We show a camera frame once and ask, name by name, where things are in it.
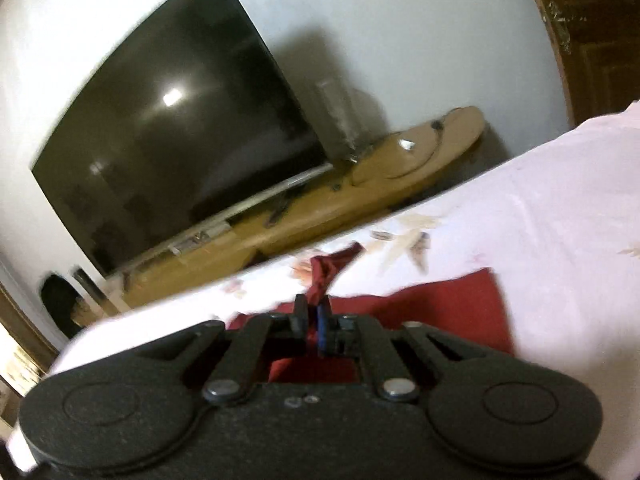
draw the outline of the white bed sheet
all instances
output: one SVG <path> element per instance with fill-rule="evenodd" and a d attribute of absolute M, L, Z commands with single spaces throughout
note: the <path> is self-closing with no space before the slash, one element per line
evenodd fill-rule
<path fill-rule="evenodd" d="M 375 241 L 372 231 L 394 240 Z M 401 250 L 424 231 L 427 273 Z M 491 267 L 518 355 L 585 381 L 603 403 L 588 463 L 610 480 L 640 474 L 640 104 L 313 249 L 332 252 L 352 240 L 368 251 L 334 282 L 336 296 L 389 294 Z M 292 270 L 300 257 L 97 323 L 65 348 L 53 372 L 212 317 L 269 310 L 305 289 Z M 9 449 L 18 466 L 33 466 L 19 430 Z"/>

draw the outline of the wooden tv stand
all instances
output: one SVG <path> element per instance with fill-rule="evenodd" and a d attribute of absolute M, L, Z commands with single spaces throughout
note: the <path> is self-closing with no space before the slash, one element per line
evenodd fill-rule
<path fill-rule="evenodd" d="M 114 303 L 124 310 L 162 300 L 386 216 L 393 206 L 432 186 L 471 148 L 484 130 L 484 117 L 475 107 L 450 112 L 442 120 L 442 142 L 430 124 L 385 137 L 356 166 L 309 183 L 272 227 L 265 227 L 271 214 L 268 205 L 256 206 L 231 231 L 135 273 L 128 291 Z M 399 145 L 401 139 L 415 143 L 410 151 Z M 118 313 L 112 304 L 101 307 L 107 315 Z M 73 317 L 82 325 L 95 320 L 82 303 Z"/>

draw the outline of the red cloth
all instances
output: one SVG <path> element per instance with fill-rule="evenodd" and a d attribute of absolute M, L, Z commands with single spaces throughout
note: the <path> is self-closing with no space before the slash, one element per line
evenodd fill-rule
<path fill-rule="evenodd" d="M 311 260 L 313 285 L 306 293 L 309 305 L 318 304 L 327 288 L 362 247 Z M 331 298 L 334 314 L 368 314 L 385 328 L 399 329 L 405 321 L 421 321 L 482 345 L 513 354 L 513 341 L 500 291 L 489 269 L 481 269 L 455 280 L 423 283 L 404 288 L 391 296 Z M 293 311 L 293 303 L 282 303 L 276 312 Z M 239 316 L 230 328 L 244 325 Z M 311 340 L 315 339 L 313 327 Z M 357 381 L 353 362 L 348 359 L 282 359 L 271 365 L 270 381 L 287 383 L 348 383 Z"/>

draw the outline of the television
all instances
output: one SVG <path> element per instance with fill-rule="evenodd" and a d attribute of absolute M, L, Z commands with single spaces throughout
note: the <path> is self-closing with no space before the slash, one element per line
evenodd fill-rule
<path fill-rule="evenodd" d="M 107 276 L 331 165 L 238 0 L 167 0 L 102 63 L 33 175 Z"/>

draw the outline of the wooden door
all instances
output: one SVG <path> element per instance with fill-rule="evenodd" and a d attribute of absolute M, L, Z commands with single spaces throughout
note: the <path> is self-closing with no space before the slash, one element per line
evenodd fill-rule
<path fill-rule="evenodd" d="M 535 1 L 573 126 L 640 99 L 640 0 Z"/>

